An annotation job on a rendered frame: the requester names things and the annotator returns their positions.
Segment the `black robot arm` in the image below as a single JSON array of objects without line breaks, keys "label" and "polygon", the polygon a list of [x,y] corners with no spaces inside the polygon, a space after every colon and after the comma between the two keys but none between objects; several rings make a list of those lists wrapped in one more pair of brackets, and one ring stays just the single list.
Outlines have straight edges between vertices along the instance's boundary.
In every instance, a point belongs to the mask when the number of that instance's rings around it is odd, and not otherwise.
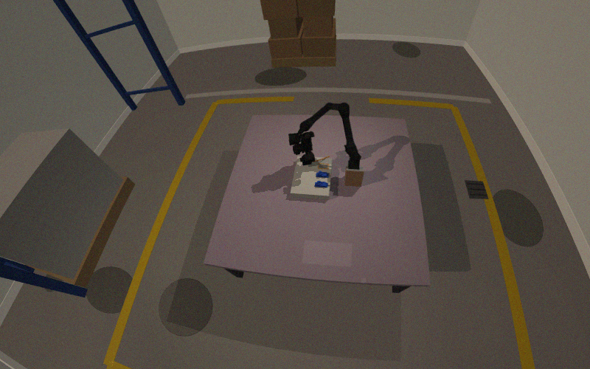
[{"label": "black robot arm", "polygon": [[[349,169],[359,169],[361,155],[358,153],[358,149],[356,147],[356,144],[353,141],[353,132],[350,127],[350,119],[349,119],[350,107],[347,103],[340,103],[340,104],[326,103],[323,108],[318,110],[313,116],[311,116],[309,119],[307,119],[306,121],[304,121],[300,124],[300,126],[299,126],[300,129],[298,130],[298,133],[288,134],[289,144],[293,145],[293,151],[296,155],[300,154],[300,152],[304,153],[304,149],[303,149],[302,144],[305,144],[305,145],[311,144],[311,142],[312,142],[311,137],[315,137],[315,135],[314,135],[314,132],[312,132],[312,131],[305,132],[305,133],[303,133],[303,132],[308,131],[313,126],[313,124],[320,117],[322,117],[324,114],[326,114],[327,111],[329,111],[329,110],[339,111],[341,118],[343,120],[344,132],[345,132],[345,137],[346,137],[346,141],[347,141],[346,145],[344,145],[344,147],[346,149],[345,151],[347,152],[347,154],[350,155],[348,168]],[[302,139],[302,141],[300,139]],[[300,144],[301,142],[302,142],[302,144]]]}]

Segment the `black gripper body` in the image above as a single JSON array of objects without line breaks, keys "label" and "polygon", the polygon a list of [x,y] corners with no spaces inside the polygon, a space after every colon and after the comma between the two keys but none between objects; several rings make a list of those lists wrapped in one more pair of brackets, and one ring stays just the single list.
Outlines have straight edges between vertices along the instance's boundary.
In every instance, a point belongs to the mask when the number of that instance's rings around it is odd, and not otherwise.
[{"label": "black gripper body", "polygon": [[303,149],[304,149],[305,154],[306,154],[306,155],[304,155],[305,162],[314,162],[315,161],[315,156],[314,156],[314,154],[312,152],[312,150],[313,150],[312,142],[309,145],[302,144],[302,146],[303,146]]}]

